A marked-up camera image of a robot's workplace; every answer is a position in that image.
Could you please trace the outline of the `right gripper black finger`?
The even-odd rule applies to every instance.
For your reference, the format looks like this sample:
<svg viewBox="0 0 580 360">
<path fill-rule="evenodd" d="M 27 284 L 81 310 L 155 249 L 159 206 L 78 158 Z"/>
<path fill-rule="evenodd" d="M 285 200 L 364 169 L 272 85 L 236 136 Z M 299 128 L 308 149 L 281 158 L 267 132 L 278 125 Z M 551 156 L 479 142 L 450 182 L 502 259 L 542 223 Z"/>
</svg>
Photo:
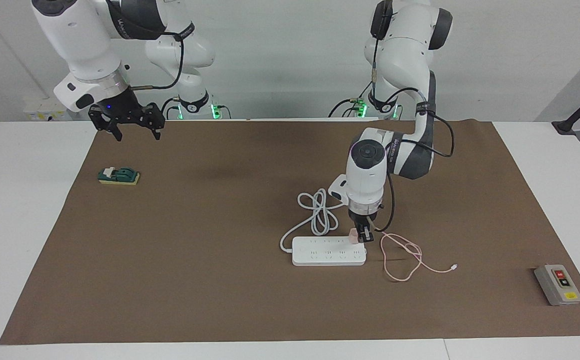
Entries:
<svg viewBox="0 0 580 360">
<path fill-rule="evenodd" d="M 122 141 L 123 135 L 118 128 L 117 118 L 107 119 L 100 107 L 91 107 L 89 109 L 89 118 L 99 132 L 108 132 L 117 142 Z"/>
<path fill-rule="evenodd" d="M 159 105 L 149 103 L 141 107 L 140 126 L 150 130 L 156 141 L 160 140 L 160 132 L 165 127 L 165 117 Z"/>
</svg>

